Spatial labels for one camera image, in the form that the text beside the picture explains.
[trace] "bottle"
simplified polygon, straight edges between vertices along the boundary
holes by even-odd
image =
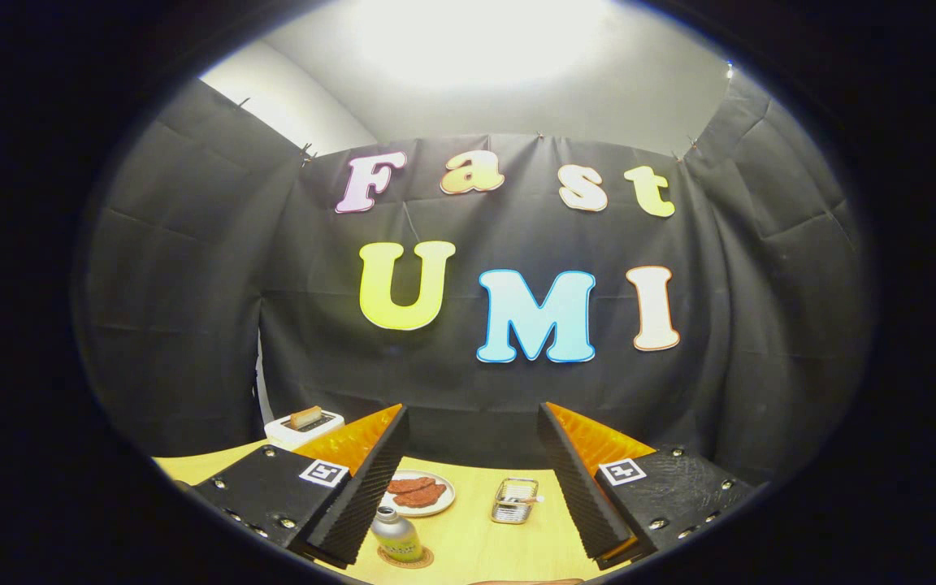
[[[412,563],[421,560],[424,555],[414,525],[393,508],[380,506],[370,530],[378,537],[386,554],[394,560]]]

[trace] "black fabric curtain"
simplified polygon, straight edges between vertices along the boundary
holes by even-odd
[[[90,378],[153,456],[264,437],[253,388],[261,260],[297,148],[205,83],[138,138],[105,197],[83,301]]]
[[[450,157],[494,152],[505,182],[446,195]],[[353,158],[402,151],[375,206],[336,214]],[[558,197],[564,164],[594,167],[609,206]],[[676,210],[647,214],[623,173],[650,166]],[[442,310],[413,331],[368,322],[359,251],[404,247],[392,299],[416,300],[419,241],[450,241]],[[409,455],[546,466],[536,405],[551,401],[639,440],[680,444],[759,483],[803,464],[847,408],[872,328],[872,283],[844,189],[781,104],[742,75],[679,162],[559,136],[458,136],[319,157],[200,82],[175,100],[115,182],[93,247],[96,380],[153,455],[261,437],[252,395],[262,331],[271,408],[319,404],[353,421],[409,407]],[[640,352],[632,267],[668,267],[680,342]],[[484,363],[484,271],[521,273],[542,302],[563,271],[596,285],[583,363]]]

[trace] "ceiling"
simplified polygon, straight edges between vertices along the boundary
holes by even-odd
[[[542,131],[680,154],[728,85],[702,37],[614,0],[338,0],[263,40],[379,143]]]

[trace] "yellow letter u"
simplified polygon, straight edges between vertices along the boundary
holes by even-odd
[[[431,323],[443,305],[443,280],[446,258],[453,256],[449,241],[423,241],[415,245],[414,253],[421,257],[421,290],[413,305],[392,302],[392,271],[402,256],[402,245],[391,241],[364,245],[363,278],[360,281],[360,310],[367,321],[383,329],[409,331]]]

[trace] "orange soft pad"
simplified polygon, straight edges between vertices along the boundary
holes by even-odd
[[[609,429],[601,422],[592,421],[587,416],[550,402],[547,406],[569,436],[573,449],[576,449],[576,455],[579,455],[592,478],[598,473],[600,463],[635,459],[657,451],[644,442],[633,440],[619,431]]]
[[[392,423],[397,412],[400,412],[400,408],[402,404],[397,404],[375,414],[368,414],[359,421],[350,422],[341,429],[307,442],[294,449],[294,452],[303,457],[323,459],[325,462],[346,466],[354,477],[363,460],[367,459],[371,449],[378,444],[385,429],[389,428],[389,423]]]

